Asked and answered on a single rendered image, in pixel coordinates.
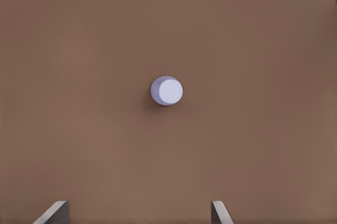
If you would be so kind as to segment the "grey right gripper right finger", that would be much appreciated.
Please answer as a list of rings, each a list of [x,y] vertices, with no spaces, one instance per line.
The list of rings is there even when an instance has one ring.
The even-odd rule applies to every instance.
[[[211,202],[211,224],[232,224],[232,218],[222,201]]]

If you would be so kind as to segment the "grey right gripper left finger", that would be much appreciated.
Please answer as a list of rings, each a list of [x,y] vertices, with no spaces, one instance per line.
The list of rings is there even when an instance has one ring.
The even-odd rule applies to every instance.
[[[57,201],[32,224],[68,224],[68,201]]]

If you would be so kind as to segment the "pale lilac upturned cup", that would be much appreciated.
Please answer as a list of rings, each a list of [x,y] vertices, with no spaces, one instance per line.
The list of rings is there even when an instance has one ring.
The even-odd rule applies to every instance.
[[[159,105],[176,104],[183,96],[182,84],[172,76],[156,78],[150,88],[152,99]]]

